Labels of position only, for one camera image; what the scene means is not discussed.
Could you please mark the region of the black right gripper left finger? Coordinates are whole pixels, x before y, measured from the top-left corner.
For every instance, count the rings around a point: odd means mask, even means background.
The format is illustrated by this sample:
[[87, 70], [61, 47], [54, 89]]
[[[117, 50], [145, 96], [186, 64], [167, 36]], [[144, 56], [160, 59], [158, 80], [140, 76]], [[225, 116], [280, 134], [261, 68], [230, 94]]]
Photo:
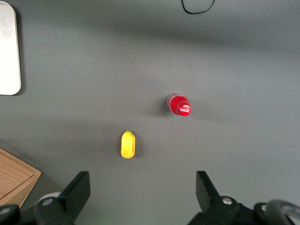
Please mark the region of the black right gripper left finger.
[[41, 198], [34, 206], [38, 225], [74, 225], [90, 197], [90, 173], [79, 172], [65, 189]]

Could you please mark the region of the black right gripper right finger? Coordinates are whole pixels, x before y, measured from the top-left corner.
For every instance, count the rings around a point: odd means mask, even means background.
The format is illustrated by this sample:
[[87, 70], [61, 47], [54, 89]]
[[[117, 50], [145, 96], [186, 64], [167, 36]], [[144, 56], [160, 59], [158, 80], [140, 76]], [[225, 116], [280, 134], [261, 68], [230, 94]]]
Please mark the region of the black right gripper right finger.
[[201, 212], [190, 225], [257, 225], [254, 211], [231, 197], [221, 196], [205, 171], [196, 172], [196, 198]]

